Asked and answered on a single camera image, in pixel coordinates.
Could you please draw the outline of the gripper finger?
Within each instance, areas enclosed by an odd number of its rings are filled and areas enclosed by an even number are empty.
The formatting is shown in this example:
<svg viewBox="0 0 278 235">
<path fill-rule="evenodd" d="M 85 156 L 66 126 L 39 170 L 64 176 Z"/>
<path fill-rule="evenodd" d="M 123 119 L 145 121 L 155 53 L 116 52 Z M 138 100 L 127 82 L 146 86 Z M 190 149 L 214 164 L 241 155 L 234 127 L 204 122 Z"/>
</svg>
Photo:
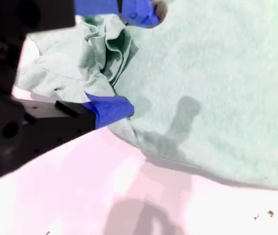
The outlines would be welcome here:
<svg viewBox="0 0 278 235">
<path fill-rule="evenodd" d="M 47 31 L 69 28 L 79 16 L 117 15 L 130 25 L 151 28 L 161 22 L 151 0 L 32 0 L 29 28 Z"/>
<path fill-rule="evenodd" d="M 86 133 L 134 114 L 124 97 L 39 102 L 0 96 L 0 177 Z"/>
</svg>

